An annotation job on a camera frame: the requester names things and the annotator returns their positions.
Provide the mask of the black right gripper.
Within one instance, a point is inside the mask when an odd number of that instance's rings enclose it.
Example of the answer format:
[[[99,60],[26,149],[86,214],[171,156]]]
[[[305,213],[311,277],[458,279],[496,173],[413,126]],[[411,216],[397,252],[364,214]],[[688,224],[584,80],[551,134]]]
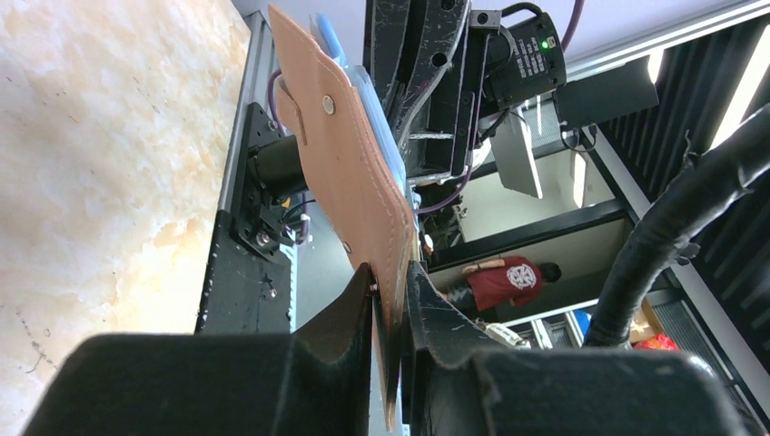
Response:
[[[504,112],[566,82],[556,27],[530,2],[369,1],[363,65],[411,186],[469,174],[479,111]]]

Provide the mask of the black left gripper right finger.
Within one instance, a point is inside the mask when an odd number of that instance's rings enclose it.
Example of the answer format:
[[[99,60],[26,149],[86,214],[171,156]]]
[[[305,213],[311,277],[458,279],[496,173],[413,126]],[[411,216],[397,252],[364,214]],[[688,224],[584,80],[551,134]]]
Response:
[[[718,380],[682,352],[516,350],[407,270],[411,361],[406,420],[415,435],[743,435]]]

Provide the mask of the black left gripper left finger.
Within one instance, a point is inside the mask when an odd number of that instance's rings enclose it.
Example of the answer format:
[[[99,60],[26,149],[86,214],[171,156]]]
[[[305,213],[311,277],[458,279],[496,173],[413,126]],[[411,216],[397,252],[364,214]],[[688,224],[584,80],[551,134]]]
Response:
[[[365,435],[373,282],[292,333],[107,334],[65,360],[28,435]]]

